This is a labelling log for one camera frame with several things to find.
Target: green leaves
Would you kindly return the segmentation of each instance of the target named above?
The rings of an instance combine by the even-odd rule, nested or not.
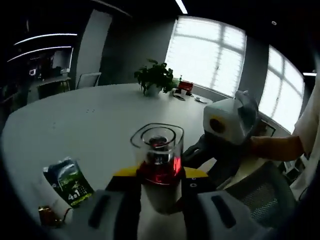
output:
[[[167,69],[165,62],[158,63],[156,60],[147,59],[149,63],[152,63],[152,67],[143,66],[138,71],[134,72],[134,78],[138,80],[141,85],[143,94],[155,84],[157,87],[162,87],[163,92],[167,93],[175,86],[173,83],[173,70]]]
[[[153,59],[150,59],[150,58],[147,58],[148,62],[149,63],[152,63],[152,64],[158,64],[158,62],[156,60],[153,60]]]

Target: ceiling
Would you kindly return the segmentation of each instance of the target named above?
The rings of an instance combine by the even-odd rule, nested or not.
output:
[[[103,0],[119,9],[127,12],[133,19],[143,18],[167,18],[181,15],[175,0]],[[320,29],[316,26],[317,6],[304,0],[300,5],[295,5],[289,0],[182,0],[188,15],[213,19],[225,22],[246,31],[248,36],[254,37],[267,44],[271,44],[284,54],[301,72],[312,72],[315,69],[314,56],[310,48],[309,36],[318,39],[320,45]],[[36,35],[48,33],[80,33],[84,22],[88,20],[92,8],[101,10],[107,7],[92,0],[55,0],[24,2],[18,7],[8,7],[7,25],[10,35],[6,38],[6,57],[16,55],[26,49],[32,49],[32,45],[21,45],[12,48],[13,44]],[[64,37],[61,42],[47,43],[74,45],[77,38]],[[314,77],[306,78],[313,84]]]

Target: white table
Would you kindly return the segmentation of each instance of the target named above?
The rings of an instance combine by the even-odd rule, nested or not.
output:
[[[66,156],[79,158],[80,168],[93,189],[104,189],[114,172],[135,165],[130,137],[149,123],[182,127],[187,149],[204,133],[206,104],[186,98],[181,101],[164,93],[148,98],[137,84],[119,84],[57,94],[13,112],[2,132],[2,150],[20,199],[37,219],[41,202],[32,185],[43,167]],[[166,218],[157,221],[170,226]],[[181,213],[171,219],[183,221]],[[144,220],[145,224],[149,222],[152,219]],[[177,228],[185,230],[181,224]],[[161,228],[149,231],[160,231],[160,239],[170,239]]]

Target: chair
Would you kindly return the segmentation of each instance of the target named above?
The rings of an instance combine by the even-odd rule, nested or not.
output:
[[[226,191],[248,206],[252,218],[264,227],[279,227],[296,206],[285,177],[270,161]]]
[[[100,75],[101,72],[81,74],[75,89],[83,89],[97,86]]]

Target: potted plant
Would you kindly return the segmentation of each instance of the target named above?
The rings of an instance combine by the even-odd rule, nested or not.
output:
[[[174,87],[173,70],[167,69],[165,62],[158,63],[156,60],[148,59],[152,63],[151,67],[141,67],[134,73],[134,78],[141,85],[141,90],[146,96],[156,96],[161,90],[167,93]]]

